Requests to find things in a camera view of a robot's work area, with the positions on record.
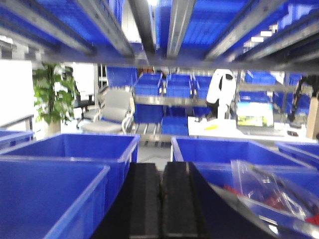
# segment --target computer monitor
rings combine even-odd
[[[272,103],[237,102],[237,126],[274,127]]]

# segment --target laptop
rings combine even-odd
[[[270,102],[237,102],[236,125],[247,135],[285,135],[274,128],[273,104]]]

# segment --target black office chair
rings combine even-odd
[[[81,95],[78,95],[74,101],[74,108],[81,108],[81,118],[77,120],[76,127],[79,128],[79,123],[85,119],[85,112],[88,111],[89,106],[93,106],[95,103],[92,100],[92,95],[89,95],[88,100],[81,100]]]

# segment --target potted plant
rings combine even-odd
[[[72,72],[72,68],[55,63],[43,63],[33,71],[36,121],[46,122],[45,136],[59,132],[61,121],[74,117],[72,102],[79,92]]]

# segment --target white table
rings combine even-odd
[[[289,124],[275,123],[275,129],[283,130],[285,136],[261,136],[246,135],[236,128],[234,119],[213,119],[207,122],[205,118],[201,122],[195,122],[195,117],[188,117],[188,133],[191,136],[206,136],[218,138],[234,138],[234,139],[251,139],[268,146],[274,146],[276,141],[280,142],[308,142],[314,143],[315,139],[306,138],[306,127],[303,125],[301,129],[290,128]],[[299,136],[290,136],[287,131],[295,131]]]

